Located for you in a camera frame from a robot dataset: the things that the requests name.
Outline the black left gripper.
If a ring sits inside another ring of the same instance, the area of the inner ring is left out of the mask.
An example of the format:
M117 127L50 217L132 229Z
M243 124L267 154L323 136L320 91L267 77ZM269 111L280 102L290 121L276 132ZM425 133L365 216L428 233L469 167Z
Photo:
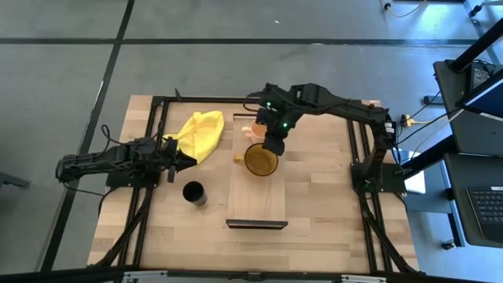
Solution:
M167 171L167 181L174 182L176 172L195 166L196 159L177 150L178 141L169 137L161 146L158 155L158 170Z

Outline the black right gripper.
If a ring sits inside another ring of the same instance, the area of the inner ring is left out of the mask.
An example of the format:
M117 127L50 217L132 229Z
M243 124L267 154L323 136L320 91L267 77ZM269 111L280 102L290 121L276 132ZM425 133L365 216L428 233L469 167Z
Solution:
M277 110L271 107L259 108L256 122L266 127L263 148L282 156L285 152L284 138L293 128L293 111L289 108Z

